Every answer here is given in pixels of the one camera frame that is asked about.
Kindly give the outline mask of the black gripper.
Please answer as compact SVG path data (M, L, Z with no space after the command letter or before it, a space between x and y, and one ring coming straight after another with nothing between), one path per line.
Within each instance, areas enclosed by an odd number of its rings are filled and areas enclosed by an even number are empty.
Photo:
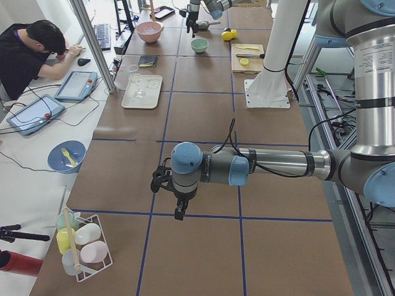
M189 10L187 11L187 21L188 22L196 22L198 19L198 12L196 10Z
M194 190L192 190L191 192L178 192L175 191L174 195L177 198L177 205L175 208L175 219L176 220L183 220L185 217L185 211L188 208L188 203L191 199L193 199L195 197L197 193L197 189L195 188Z

